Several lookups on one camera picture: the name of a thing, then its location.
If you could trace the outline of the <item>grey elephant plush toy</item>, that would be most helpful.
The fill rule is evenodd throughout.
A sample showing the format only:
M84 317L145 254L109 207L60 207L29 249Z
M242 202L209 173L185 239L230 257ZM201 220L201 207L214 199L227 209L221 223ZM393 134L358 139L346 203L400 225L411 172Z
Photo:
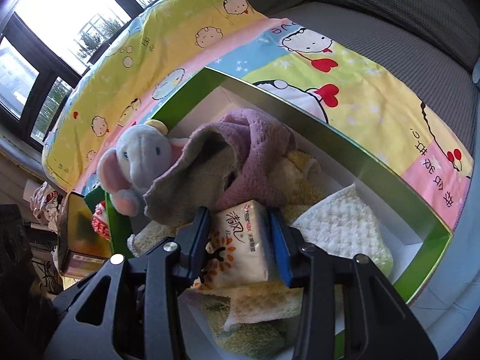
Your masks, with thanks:
M97 164L102 188L122 215L143 211L143 195L181 157L186 138L169 138L166 125L156 119L127 128Z

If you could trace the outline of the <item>cream fluffy towel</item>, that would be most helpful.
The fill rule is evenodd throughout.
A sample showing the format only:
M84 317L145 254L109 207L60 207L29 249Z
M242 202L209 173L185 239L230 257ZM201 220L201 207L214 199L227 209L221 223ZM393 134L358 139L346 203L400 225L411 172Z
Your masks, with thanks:
M314 186L309 176L320 171L315 158L299 150L289 152L273 170L273 174L286 179L282 189L287 195L287 205L281 212L288 224L292 224L310 206L318 203L323 196ZM166 236L174 236L176 228L150 222L137 235L127 240L128 249L138 257L159 243ZM208 289L205 284L195 284L193 289L202 294L202 300L210 301L220 297L227 301L229 313L224 328L233 328L238 324L260 323L282 320L299 314L302 291L287 289L280 282L261 282L238 288Z

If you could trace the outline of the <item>purple waffle cloth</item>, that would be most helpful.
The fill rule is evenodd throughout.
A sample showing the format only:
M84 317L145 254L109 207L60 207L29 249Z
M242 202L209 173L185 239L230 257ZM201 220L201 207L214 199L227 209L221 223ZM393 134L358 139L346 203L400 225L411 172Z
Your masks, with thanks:
M191 135L181 156L144 194L145 215L165 226L190 222L197 209L223 211L250 200L281 206L275 166L296 147L288 127L262 111L230 111Z

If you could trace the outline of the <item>pile of clothes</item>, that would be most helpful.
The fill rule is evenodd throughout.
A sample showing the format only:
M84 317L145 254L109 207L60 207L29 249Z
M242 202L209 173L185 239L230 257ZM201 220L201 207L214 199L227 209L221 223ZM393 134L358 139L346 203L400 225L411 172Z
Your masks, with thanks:
M33 216L54 233L58 232L62 200L63 196L47 182L36 188L30 197L30 210Z

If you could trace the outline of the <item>red knitted doll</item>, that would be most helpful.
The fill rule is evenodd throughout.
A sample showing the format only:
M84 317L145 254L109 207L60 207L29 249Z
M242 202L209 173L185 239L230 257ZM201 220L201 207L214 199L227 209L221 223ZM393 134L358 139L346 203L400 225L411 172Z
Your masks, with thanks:
M95 206L91 220L93 230L107 241L111 240L108 225L106 202L101 201Z

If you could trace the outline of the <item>green fluffy towel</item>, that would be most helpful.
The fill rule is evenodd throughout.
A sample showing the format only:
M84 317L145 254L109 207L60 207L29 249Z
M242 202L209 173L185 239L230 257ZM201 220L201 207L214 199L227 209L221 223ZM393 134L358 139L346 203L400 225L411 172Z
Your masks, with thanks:
M214 342L222 350L253 359L269 359L286 346L285 335L270 322L240 323L225 330L224 323L230 313L230 300L226 297L203 296L200 310L208 320Z

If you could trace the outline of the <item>white waffle cloth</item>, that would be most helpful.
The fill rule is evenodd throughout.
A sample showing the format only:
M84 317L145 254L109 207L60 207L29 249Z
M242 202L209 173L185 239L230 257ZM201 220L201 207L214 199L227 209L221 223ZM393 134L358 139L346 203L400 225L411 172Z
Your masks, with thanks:
M287 205L282 213L306 242L342 258L365 254L384 275L391 274L392 253L383 241L376 216L358 196L354 184L315 205Z

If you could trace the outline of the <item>black and gold box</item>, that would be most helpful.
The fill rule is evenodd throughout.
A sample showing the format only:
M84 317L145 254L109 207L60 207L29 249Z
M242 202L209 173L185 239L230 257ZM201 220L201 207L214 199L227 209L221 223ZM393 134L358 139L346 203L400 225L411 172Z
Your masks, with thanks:
M94 231L91 221L84 198L76 192L68 194L58 217L58 269L62 275L82 279L111 257L109 242Z

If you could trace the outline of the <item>green cardboard box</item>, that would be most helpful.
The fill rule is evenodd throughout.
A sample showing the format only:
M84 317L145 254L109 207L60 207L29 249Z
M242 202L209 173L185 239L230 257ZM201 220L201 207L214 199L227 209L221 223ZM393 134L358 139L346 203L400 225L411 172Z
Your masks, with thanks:
M394 289L409 307L432 272L452 234L425 200L388 166L335 128L294 104L243 80L204 68L172 93L154 114L173 137L193 132L233 109L254 109L277 119L300 146L316 155L338 184L352 182L391 232L409 228L418 251L395 281ZM343 291L335 289L335 355L345 359Z

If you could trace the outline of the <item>colourful cartoon blanket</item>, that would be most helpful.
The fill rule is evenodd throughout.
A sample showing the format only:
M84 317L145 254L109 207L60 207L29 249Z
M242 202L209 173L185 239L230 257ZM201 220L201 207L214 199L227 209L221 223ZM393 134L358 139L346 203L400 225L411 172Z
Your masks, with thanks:
M86 184L103 152L204 67L275 94L377 156L454 227L473 158L445 117L381 64L305 19L270 19L247 0L160 0L82 77L42 151L59 187Z

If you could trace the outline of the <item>tissue pack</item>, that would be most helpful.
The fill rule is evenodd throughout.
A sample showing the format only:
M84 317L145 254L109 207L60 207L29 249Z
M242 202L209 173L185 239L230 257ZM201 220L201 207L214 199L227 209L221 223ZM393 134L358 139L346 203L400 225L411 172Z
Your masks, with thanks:
M267 211L257 201L214 214L209 239L206 250L212 259L193 290L216 293L278 278Z

